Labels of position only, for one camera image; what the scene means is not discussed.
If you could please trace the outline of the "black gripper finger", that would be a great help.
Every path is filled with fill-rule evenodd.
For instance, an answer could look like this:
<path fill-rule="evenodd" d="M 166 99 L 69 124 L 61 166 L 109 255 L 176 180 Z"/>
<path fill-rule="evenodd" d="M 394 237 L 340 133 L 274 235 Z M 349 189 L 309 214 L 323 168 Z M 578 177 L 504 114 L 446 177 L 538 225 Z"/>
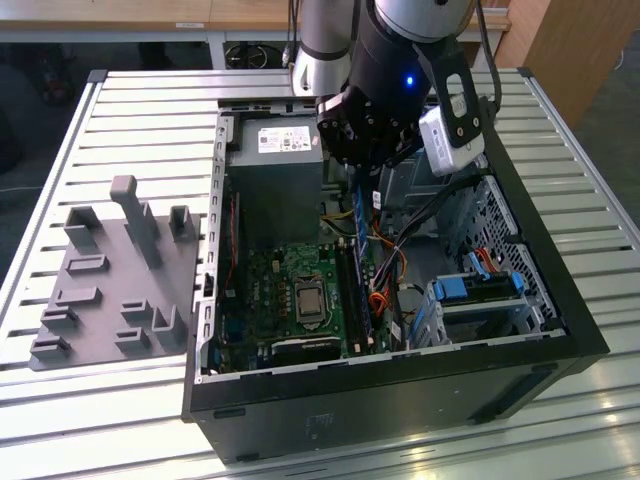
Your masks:
<path fill-rule="evenodd" d="M 362 91 L 316 99 L 317 127 L 330 156 L 341 165 L 380 166 L 381 117 Z"/>
<path fill-rule="evenodd" d="M 416 124 L 394 131 L 383 141 L 383 165 L 394 168 L 422 147 L 423 140 Z"/>

